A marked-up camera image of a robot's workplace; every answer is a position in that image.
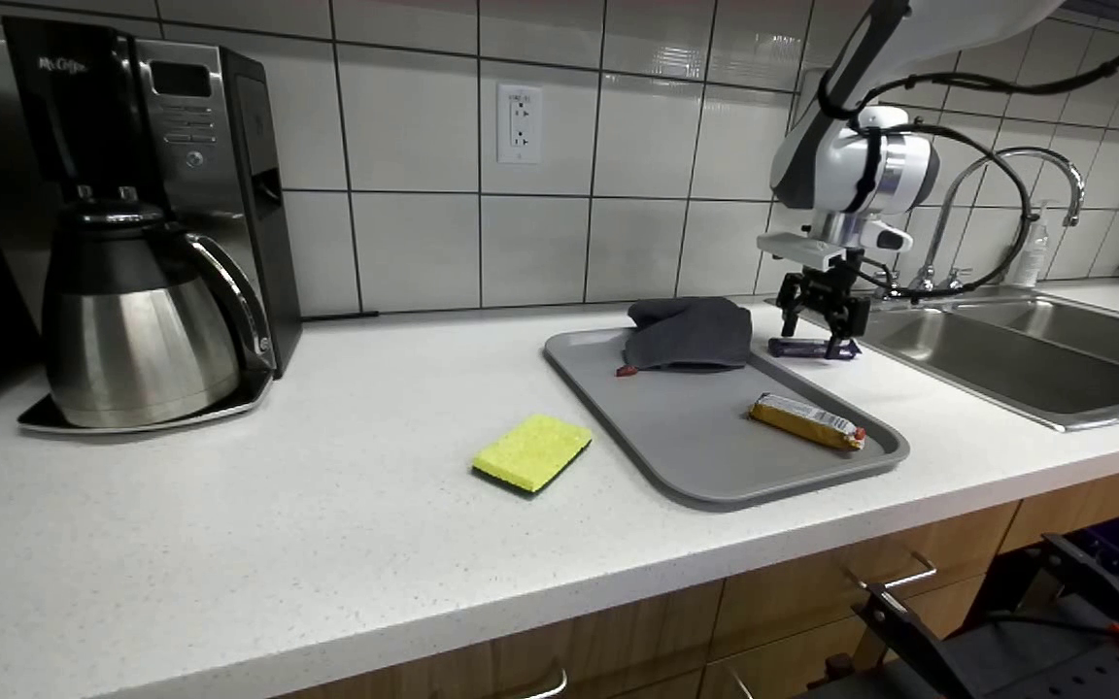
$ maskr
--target black cable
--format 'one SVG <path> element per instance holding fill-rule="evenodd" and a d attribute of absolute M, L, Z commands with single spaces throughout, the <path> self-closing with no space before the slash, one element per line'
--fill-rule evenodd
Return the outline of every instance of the black cable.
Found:
<path fill-rule="evenodd" d="M 1119 636 L 1119 630 L 1112 630 L 1112 626 L 1083 626 L 1083 623 L 1067 623 L 1067 618 L 1036 618 L 1036 615 L 1005 615 L 1005 610 L 988 615 L 988 623 L 1050 626 L 1050 630 L 1067 630 L 1067 635 L 1089 635 L 1089 636 Z"/>
<path fill-rule="evenodd" d="M 997 262 L 988 277 L 980 277 L 980 280 L 973 280 L 973 284 L 958 284 L 958 289 L 884 289 L 884 284 L 878 284 L 878 289 L 882 289 L 882 293 L 892 293 L 892 296 L 903 296 L 903 298 L 909 298 L 909 305 L 919 305 L 919 298 L 967 296 L 967 293 L 988 289 L 991 280 L 997 280 L 997 277 L 1013 264 L 1013 255 L 1026 249 L 1029 220 L 1035 220 L 1029 189 L 1026 189 L 1022 174 L 1019 174 L 1002 157 L 995 157 L 991 147 L 982 147 L 980 140 L 973 140 L 973 136 L 963 136 L 963 134 L 957 134 L 957 130 L 945 130 L 945 125 L 899 125 L 899 130 L 882 130 L 882 134 L 884 134 L 884 136 L 891 136 L 891 134 L 925 134 L 925 136 L 939 136 L 939 140 L 957 140 L 957 143 L 974 147 L 982 160 L 991 160 L 991 165 L 1013 184 L 1019 202 L 1022 202 L 1022 219 L 1019 219 L 1019 237 L 1013 237 L 1013 244 L 1002 252 L 1002 262 Z"/>
<path fill-rule="evenodd" d="M 899 277 L 892 277 L 882 262 L 864 255 L 864 264 L 871 264 L 871 268 L 882 272 L 882 280 L 857 272 L 865 284 L 873 284 L 873 289 L 899 289 Z"/>
<path fill-rule="evenodd" d="M 909 77 L 899 77 L 899 81 L 882 81 L 873 87 L 857 110 L 831 110 L 827 117 L 857 117 L 871 100 L 878 100 L 882 95 L 892 95 L 892 88 L 913 88 L 919 81 L 934 81 L 934 87 L 957 87 L 957 88 L 980 88 L 980 95 L 1035 95 L 1035 97 L 1050 97 L 1050 95 L 1072 95 L 1072 88 L 1083 88 L 1093 81 L 1102 81 L 1119 69 L 1119 53 L 1083 69 L 1083 74 L 1072 74 L 1072 77 L 1055 77 L 1055 81 L 1036 81 L 1036 87 L 1019 87 L 1019 81 L 1005 81 L 1005 77 L 995 77 L 995 74 L 963 74 L 963 69 L 939 69 L 939 74 L 909 74 Z"/>

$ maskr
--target gray cloth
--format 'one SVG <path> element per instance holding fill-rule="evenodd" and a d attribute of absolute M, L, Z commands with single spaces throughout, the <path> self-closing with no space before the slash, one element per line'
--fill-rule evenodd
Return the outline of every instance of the gray cloth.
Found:
<path fill-rule="evenodd" d="M 638 330 L 620 373 L 638 368 L 743 368 L 750 359 L 750 312 L 732 298 L 633 305 Z"/>

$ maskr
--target electrical outlet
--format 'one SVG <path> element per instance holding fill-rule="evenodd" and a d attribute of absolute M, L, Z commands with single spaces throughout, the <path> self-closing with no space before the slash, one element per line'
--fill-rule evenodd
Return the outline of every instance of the electrical outlet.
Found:
<path fill-rule="evenodd" d="M 544 95 L 496 87 L 496 165 L 535 165 L 544 157 Z"/>

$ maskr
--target stainless steel carafe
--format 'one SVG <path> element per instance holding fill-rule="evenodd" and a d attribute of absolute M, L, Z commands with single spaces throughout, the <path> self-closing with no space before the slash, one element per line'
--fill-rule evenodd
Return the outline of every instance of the stainless steel carafe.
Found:
<path fill-rule="evenodd" d="M 236 264 L 137 202 L 72 206 L 54 237 L 45 380 L 78 429 L 153 429 L 273 373 L 264 312 Z"/>

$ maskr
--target coffee maker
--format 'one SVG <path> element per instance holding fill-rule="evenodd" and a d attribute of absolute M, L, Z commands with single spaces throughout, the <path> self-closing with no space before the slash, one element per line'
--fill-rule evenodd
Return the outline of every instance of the coffee maker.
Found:
<path fill-rule="evenodd" d="M 62 214 L 44 351 L 78 434 L 252 407 L 298 343 L 264 69 L 220 47 L 2 21 Z"/>

